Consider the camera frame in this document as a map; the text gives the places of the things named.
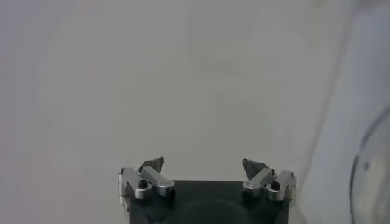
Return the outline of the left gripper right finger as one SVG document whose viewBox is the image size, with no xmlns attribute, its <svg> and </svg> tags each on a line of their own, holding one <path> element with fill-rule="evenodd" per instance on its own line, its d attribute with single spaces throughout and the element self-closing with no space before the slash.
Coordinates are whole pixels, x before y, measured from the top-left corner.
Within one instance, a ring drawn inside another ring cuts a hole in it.
<svg viewBox="0 0 390 224">
<path fill-rule="evenodd" d="M 296 176 L 292 171 L 279 174 L 265 163 L 244 158 L 242 165 L 248 180 L 242 183 L 249 198 L 265 196 L 269 201 L 292 201 L 296 197 Z"/>
</svg>

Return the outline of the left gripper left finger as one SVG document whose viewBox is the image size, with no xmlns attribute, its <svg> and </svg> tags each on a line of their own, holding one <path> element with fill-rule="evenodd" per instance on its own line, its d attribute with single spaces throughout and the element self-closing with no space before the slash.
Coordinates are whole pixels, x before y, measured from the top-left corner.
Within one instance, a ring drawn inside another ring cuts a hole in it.
<svg viewBox="0 0 390 224">
<path fill-rule="evenodd" d="M 118 172 L 119 203 L 126 213 L 130 213 L 130 202 L 134 200 L 146 201 L 157 194 L 165 199 L 176 194 L 176 184 L 165 178 L 162 168 L 165 159 L 163 156 L 147 160 L 138 169 L 123 167 Z"/>
</svg>

